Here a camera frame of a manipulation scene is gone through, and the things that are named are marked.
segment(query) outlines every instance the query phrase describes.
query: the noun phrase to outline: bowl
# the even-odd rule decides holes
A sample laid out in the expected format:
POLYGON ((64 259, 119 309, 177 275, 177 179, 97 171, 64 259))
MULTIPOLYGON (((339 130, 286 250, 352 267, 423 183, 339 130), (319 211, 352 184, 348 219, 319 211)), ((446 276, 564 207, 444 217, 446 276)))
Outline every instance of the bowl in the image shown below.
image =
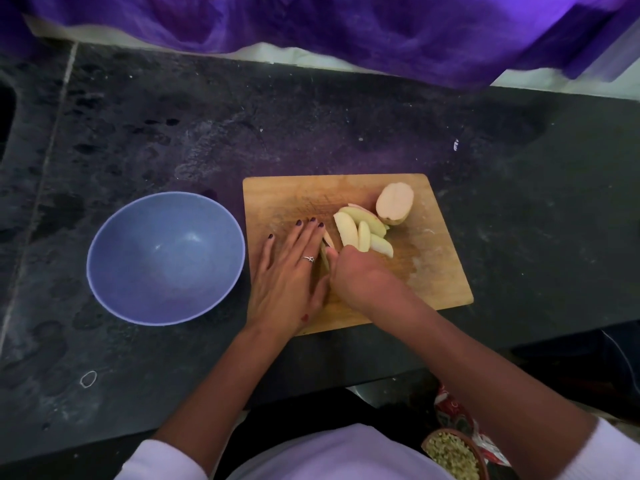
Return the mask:
POLYGON ((451 435, 459 437, 462 441, 464 441, 464 443, 468 446, 469 450, 471 450, 474 456, 476 457, 480 480, 490 480, 489 470, 487 470, 486 468, 484 455, 480 451, 480 448, 478 448, 476 443, 471 438, 469 438, 466 434, 462 433, 461 431, 458 431, 457 429, 439 428, 439 429, 436 429, 435 431, 432 431, 430 434, 427 435, 427 437, 424 439, 424 441, 420 446, 425 453, 427 453, 427 450, 426 450, 427 443, 429 443, 429 441, 431 441, 431 439, 439 433, 449 433, 451 435))
POLYGON ((244 266, 244 236, 218 202, 187 192, 142 197, 107 219, 86 261, 91 291, 110 313, 172 325, 209 311, 244 266))

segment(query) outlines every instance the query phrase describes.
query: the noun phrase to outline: person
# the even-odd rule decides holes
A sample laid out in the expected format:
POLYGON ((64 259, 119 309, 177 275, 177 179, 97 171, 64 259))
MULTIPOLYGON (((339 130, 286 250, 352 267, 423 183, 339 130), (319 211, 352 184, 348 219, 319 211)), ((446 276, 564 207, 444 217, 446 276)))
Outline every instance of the person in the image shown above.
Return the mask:
MULTIPOLYGON (((246 325, 209 375, 123 465, 117 480, 205 480, 236 419, 286 343, 322 309, 329 287, 424 360, 523 480, 640 479, 640 446, 582 411, 418 298, 375 253, 327 248, 330 273, 310 291, 324 225, 298 221, 272 258, 270 235, 252 277, 246 325)), ((278 445, 230 480, 430 479, 451 476, 425 455, 354 424, 278 445)))

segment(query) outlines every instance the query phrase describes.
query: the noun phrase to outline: wooden cutting board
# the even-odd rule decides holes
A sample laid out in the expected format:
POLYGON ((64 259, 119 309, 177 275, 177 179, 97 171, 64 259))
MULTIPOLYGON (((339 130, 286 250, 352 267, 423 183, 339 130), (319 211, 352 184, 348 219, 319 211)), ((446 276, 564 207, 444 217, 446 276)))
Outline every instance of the wooden cutting board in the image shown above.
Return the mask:
MULTIPOLYGON (((333 214, 348 203, 375 212, 380 192, 393 182, 411 185, 415 199, 409 217, 399 226, 391 227, 385 236, 394 247, 394 257, 379 256, 396 276, 436 310, 473 303, 467 277, 431 185, 425 175, 418 173, 245 178, 244 213, 252 273, 267 236, 274 233, 279 238, 277 251, 278 243, 282 243, 298 219, 316 217, 324 222, 340 250, 342 245, 333 214)), ((314 281, 324 273, 326 270, 318 259, 314 265, 314 281)), ((368 322, 331 291, 322 313, 300 335, 368 322)))

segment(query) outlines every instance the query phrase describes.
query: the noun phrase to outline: granite countertop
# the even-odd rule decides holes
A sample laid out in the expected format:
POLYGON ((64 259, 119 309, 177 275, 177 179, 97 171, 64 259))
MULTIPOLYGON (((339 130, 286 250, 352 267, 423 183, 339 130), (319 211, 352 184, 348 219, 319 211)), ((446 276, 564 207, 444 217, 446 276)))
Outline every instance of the granite countertop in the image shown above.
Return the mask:
MULTIPOLYGON (((94 300, 93 235, 150 193, 207 192, 244 226, 245 177, 425 173, 476 299, 443 314, 471 336, 512 347, 640 316, 635 102, 71 52, 0 60, 18 92, 0 166, 0 463, 158 427, 242 327, 247 269, 222 304, 176 326, 136 326, 94 300)), ((298 337, 251 404, 421 366, 373 325, 298 337)))

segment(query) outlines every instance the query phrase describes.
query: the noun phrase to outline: potato slice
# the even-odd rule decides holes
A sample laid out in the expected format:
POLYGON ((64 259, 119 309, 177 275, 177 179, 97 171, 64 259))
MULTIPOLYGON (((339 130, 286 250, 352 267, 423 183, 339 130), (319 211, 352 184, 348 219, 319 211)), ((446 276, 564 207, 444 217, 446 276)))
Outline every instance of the potato slice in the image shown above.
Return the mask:
POLYGON ((354 204, 349 204, 347 207, 343 207, 338 210, 338 212, 344 212, 345 214, 350 215, 356 225, 360 225, 362 221, 365 221, 373 234, 384 237, 387 233, 385 225, 380 222, 380 219, 373 212, 370 212, 367 209, 363 209, 360 206, 356 207, 354 204))
POLYGON ((394 256, 394 249, 389 241, 382 239, 380 236, 371 234, 371 249, 379 253, 384 254, 392 258, 394 256))
POLYGON ((388 184, 382 190, 376 202, 376 212, 384 224, 397 226, 404 222, 412 205, 413 189, 404 182, 398 182, 388 184))
POLYGON ((366 221, 358 224, 358 250, 366 253, 371 247, 371 231, 366 221))
POLYGON ((333 240, 327 231, 324 231, 324 236, 322 236, 322 242, 320 243, 320 257, 322 258, 322 262, 326 267, 327 271, 331 271, 331 266, 329 266, 329 259, 326 258, 326 247, 334 248, 333 240))
POLYGON ((358 229, 356 223, 350 215, 345 212, 336 212, 333 215, 336 227, 340 233, 340 239, 343 246, 354 246, 358 248, 358 229))

